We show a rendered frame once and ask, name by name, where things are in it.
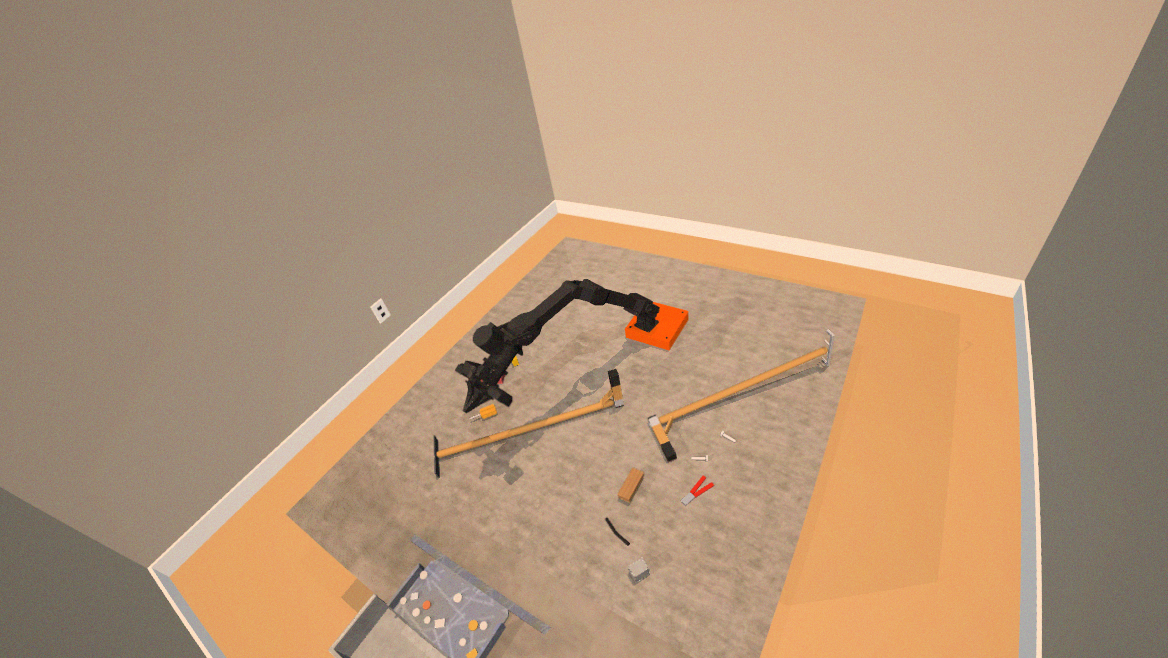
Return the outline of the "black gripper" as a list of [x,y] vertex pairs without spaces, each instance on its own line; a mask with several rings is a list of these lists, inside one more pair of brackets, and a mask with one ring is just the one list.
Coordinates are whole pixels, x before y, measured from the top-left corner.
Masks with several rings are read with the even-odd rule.
[[[500,378],[502,378],[503,374],[505,376],[508,374],[508,372],[506,372],[508,367],[506,367],[503,363],[500,363],[493,356],[484,358],[484,361],[486,362],[486,366],[488,368],[491,368],[491,365],[495,367],[493,376],[491,378],[491,385],[487,386],[479,379],[468,378],[470,380],[465,381],[465,383],[468,387],[468,392],[463,407],[463,413],[470,413],[478,406],[481,406],[487,401],[489,402],[491,400],[493,401],[498,400],[501,404],[506,407],[509,407],[512,403],[512,396],[498,388],[499,387],[498,381],[500,380]],[[456,372],[463,375],[464,378],[467,378],[464,373],[461,373],[463,366],[464,363],[459,363],[456,367]]]

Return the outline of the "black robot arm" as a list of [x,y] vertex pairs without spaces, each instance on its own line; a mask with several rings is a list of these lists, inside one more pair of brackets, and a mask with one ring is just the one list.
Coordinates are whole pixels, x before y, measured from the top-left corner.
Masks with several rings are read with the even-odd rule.
[[[514,356],[517,354],[523,356],[522,346],[531,344],[538,337],[542,326],[573,299],[589,302],[595,306],[604,305],[605,303],[621,306],[631,314],[637,316],[634,326],[648,333],[659,323],[655,317],[660,307],[642,295],[623,295],[602,288],[588,279],[564,280],[561,288],[530,312],[516,316],[509,323],[505,323],[498,327],[493,323],[488,323],[488,325],[484,325],[477,330],[473,335],[473,342],[500,363],[508,367]],[[471,379],[485,379],[484,383],[491,385],[494,368],[492,365],[488,368],[486,362],[475,363],[465,361],[461,373]]]

